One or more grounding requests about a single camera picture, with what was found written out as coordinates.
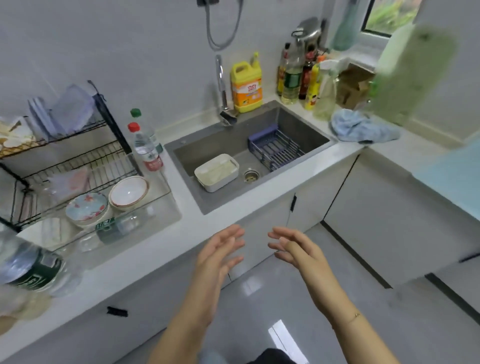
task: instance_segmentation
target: gray hose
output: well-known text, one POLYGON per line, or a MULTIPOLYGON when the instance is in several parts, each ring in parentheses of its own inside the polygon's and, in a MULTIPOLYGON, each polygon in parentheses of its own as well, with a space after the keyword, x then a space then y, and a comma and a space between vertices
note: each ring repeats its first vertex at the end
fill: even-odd
POLYGON ((232 43, 233 39, 235 38, 235 35, 237 35, 237 30, 238 30, 239 24, 240 24, 241 12, 243 10, 243 0, 238 0, 238 2, 239 2, 239 14, 238 14, 238 17, 237 17, 237 23, 235 24, 235 29, 233 31, 233 34, 224 43, 220 43, 220 44, 216 43, 212 38, 212 32, 210 30, 210 4, 209 4, 209 0, 204 0, 204 1, 205 1, 205 12, 206 12, 206 18, 207 18, 208 44, 210 45, 210 48, 213 49, 216 52, 224 50, 225 48, 227 48, 232 43))

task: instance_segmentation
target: cabinet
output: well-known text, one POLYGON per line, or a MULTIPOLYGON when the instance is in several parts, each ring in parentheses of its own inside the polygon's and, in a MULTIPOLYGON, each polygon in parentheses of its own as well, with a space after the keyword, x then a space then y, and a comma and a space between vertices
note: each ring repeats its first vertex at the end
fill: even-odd
POLYGON ((181 255, 2 364, 114 363, 167 326, 183 300, 200 249, 181 255), (107 314, 108 306, 127 310, 128 317, 107 314))
POLYGON ((357 159, 325 221, 392 286, 480 248, 480 222, 371 149, 357 159))
POLYGON ((435 275, 480 313, 480 256, 453 264, 435 275))
POLYGON ((243 254, 244 259, 230 270, 231 280, 240 277, 274 253, 267 246, 271 241, 267 233, 273 226, 287 224, 293 195, 293 192, 287 193, 237 222, 245 229, 243 237, 245 246, 239 252, 239 254, 243 254))
POLYGON ((350 156, 331 166, 295 191, 297 199, 288 219, 289 228, 305 232, 324 219, 356 158, 350 156))

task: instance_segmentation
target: sink basin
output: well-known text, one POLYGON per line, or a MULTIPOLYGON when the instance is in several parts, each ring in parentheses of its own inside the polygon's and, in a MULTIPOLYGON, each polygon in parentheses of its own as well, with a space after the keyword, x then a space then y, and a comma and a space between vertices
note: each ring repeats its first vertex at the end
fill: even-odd
POLYGON ((205 215, 334 143, 335 140, 310 126, 282 104, 271 101, 254 111, 241 114, 234 126, 214 124, 166 144, 165 149, 205 215), (297 153, 289 153, 288 160, 281 159, 285 163, 272 165, 266 163, 265 159, 262 163, 258 158, 261 157, 259 152, 252 146, 250 149, 256 155, 249 150, 249 137, 272 126, 276 126, 282 136, 293 141, 296 150, 299 149, 297 153), (219 190, 209 193, 200 185, 193 172, 198 166, 223 153, 231 155, 240 164, 239 176, 219 190))

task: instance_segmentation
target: window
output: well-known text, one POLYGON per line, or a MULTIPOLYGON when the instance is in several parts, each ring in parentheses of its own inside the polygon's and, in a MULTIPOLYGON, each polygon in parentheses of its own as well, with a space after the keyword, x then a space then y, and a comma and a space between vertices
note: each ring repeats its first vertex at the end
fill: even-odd
POLYGON ((362 32, 390 37, 399 27, 413 22, 422 0, 371 0, 362 32))

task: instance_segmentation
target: green foliage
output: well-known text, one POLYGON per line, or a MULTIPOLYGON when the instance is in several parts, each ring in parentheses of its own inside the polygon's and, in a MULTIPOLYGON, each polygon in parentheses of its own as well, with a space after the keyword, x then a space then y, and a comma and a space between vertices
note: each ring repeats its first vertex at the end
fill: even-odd
POLYGON ((413 22, 418 9, 402 11, 402 1, 392 4, 382 4, 372 10, 366 29, 380 33, 392 34, 399 27, 413 22))

